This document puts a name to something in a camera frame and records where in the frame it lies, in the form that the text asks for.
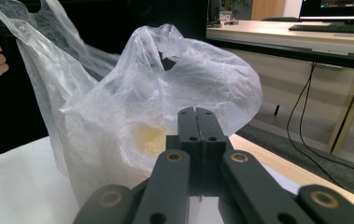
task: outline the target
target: black cable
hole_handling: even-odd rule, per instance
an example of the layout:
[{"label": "black cable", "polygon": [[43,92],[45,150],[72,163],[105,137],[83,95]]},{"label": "black cable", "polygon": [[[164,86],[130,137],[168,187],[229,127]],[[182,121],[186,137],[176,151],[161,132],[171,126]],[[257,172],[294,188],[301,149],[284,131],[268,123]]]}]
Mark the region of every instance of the black cable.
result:
[{"label": "black cable", "polygon": [[308,87],[307,87],[307,93],[306,93],[306,95],[305,95],[305,101],[304,101],[304,108],[303,108],[302,116],[301,116],[301,118],[300,118],[300,123],[299,123],[299,134],[300,134],[300,138],[301,138],[301,140],[302,140],[302,143],[303,143],[303,145],[304,145],[307,149],[309,149],[312,153],[316,154],[317,156],[321,157],[322,159],[327,160],[327,161],[336,162],[336,163],[338,163],[338,164],[341,164],[341,165],[346,166],[346,167],[349,168],[349,169],[354,170],[354,167],[352,167],[352,166],[350,166],[350,165],[348,165],[348,164],[345,164],[345,163],[340,162],[340,161],[335,161],[335,160],[326,158],[326,157],[324,157],[324,156],[318,154],[314,149],[312,149],[311,147],[309,147],[309,146],[305,143],[305,141],[304,141],[304,139],[303,139],[303,135],[302,135],[302,123],[303,123],[303,117],[304,117],[305,108],[306,108],[306,105],[307,105],[308,93],[310,92],[311,80],[312,80],[312,77],[313,77],[312,74],[313,74],[313,71],[311,71],[311,74],[310,74],[310,77],[309,77]]},{"label": "black cable", "polygon": [[288,134],[288,138],[290,139],[290,142],[292,143],[293,147],[295,147],[300,153],[302,153],[303,155],[305,155],[309,160],[311,160],[312,162],[314,162],[314,163],[317,165],[317,167],[318,167],[326,176],[328,176],[328,177],[333,181],[334,184],[336,184],[336,185],[339,186],[340,188],[343,188],[343,187],[341,187],[340,184],[337,183],[337,181],[335,181],[335,180],[328,174],[328,172],[326,172],[326,171],[322,168],[322,166],[320,166],[313,158],[311,158],[311,157],[308,156],[306,153],[304,153],[301,149],[299,149],[297,146],[295,146],[295,144],[293,143],[292,139],[290,138],[290,120],[291,120],[291,118],[292,118],[292,115],[293,115],[293,112],[294,112],[296,106],[299,104],[299,101],[300,101],[300,99],[301,99],[301,97],[302,97],[302,95],[303,95],[303,92],[304,92],[305,88],[306,88],[306,87],[309,85],[309,83],[311,82],[311,77],[313,76],[314,68],[316,67],[316,65],[317,65],[316,63],[312,63],[312,65],[311,65],[311,71],[310,71],[310,76],[309,76],[307,82],[305,83],[305,85],[304,85],[304,87],[303,87],[301,93],[299,94],[298,100],[296,101],[296,104],[295,104],[295,106],[293,107],[293,109],[292,109],[292,111],[291,111],[291,113],[290,113],[290,118],[288,119],[288,123],[287,123],[287,134]]}]

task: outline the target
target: plastic bag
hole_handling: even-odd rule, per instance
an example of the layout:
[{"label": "plastic bag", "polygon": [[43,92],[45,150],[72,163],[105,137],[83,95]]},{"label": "plastic bag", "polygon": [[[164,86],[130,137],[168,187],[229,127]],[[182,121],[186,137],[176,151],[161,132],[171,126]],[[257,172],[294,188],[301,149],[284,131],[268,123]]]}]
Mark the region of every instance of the plastic bag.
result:
[{"label": "plastic bag", "polygon": [[[148,178],[165,137],[177,134],[180,109],[211,110],[227,135],[259,110],[258,75],[228,51],[165,24],[136,29],[121,55],[107,54],[84,44],[61,4],[41,4],[31,14],[0,0],[0,20],[18,38],[57,165],[80,205],[104,185]],[[175,65],[165,70],[164,58]]]}]

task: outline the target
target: keyboard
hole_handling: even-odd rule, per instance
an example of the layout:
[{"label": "keyboard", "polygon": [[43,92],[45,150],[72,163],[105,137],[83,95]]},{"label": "keyboard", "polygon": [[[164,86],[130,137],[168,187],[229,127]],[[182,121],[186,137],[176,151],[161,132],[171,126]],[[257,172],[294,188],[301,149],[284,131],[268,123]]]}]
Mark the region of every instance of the keyboard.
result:
[{"label": "keyboard", "polygon": [[290,31],[354,34],[354,25],[293,25]]}]

